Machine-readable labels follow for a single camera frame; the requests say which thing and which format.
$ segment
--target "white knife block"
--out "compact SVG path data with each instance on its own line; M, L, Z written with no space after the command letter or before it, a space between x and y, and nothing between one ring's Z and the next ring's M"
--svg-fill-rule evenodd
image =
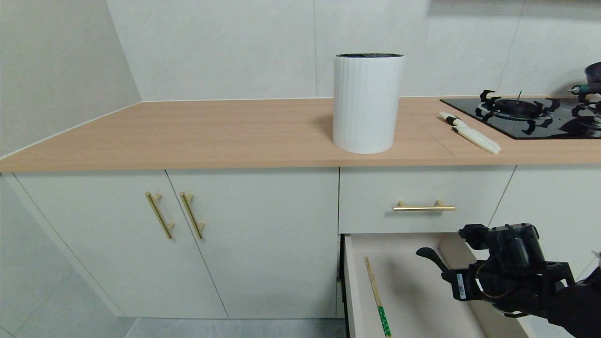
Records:
M380 153L392 147L403 60L400 54L336 56L336 146L357 154Z

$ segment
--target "cabinet door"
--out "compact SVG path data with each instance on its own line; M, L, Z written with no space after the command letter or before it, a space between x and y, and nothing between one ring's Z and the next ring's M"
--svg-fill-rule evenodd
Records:
M126 316L226 318L164 171L16 175ZM167 223L168 239L145 192Z
M335 317L338 168L168 175L230 318Z
M601 248L599 177L599 165L520 165L490 226L535 225L545 259L569 262L577 278Z

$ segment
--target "gold cabinet handle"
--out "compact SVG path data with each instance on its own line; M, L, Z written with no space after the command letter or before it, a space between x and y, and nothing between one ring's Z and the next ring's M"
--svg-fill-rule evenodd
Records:
M196 234L198 235L198 238L202 239L203 238L202 231L204 228L204 222L201 222L201 223L196 222L196 217L194 217L194 213L192 213L192 208L190 207L190 203L192 202L192 199L194 198L194 194L186 195L185 192L180 192L180 197L182 198L182 202L184 203L186 212L188 212L190 221L192 221L192 225L196 229Z
M446 206L441 200L436 200L434 206L406 206L403 201L399 201L398 205L392 209L393 211L453 211L454 206Z
M156 195L152 196L152 194L150 192L147 192L146 198L148 199L148 202L150 203L150 207L154 211L156 218L159 219L160 226L165 231L165 235L167 235L168 239L171 239L171 234L169 233L169 230L171 230L174 227L175 223L171 222L169 224L165 224L165 220L163 219L163 216L160 214L159 208L156 207L156 202L158 202L160 200L160 194L156 194Z

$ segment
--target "floor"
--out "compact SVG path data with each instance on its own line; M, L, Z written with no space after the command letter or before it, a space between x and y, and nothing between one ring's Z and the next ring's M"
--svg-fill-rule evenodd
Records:
M346 338L344 319L138 318L126 338Z

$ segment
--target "pot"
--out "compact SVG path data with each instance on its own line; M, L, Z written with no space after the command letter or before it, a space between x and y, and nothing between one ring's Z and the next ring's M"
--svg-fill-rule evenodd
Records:
M590 84L601 83L601 62L594 63L584 69Z

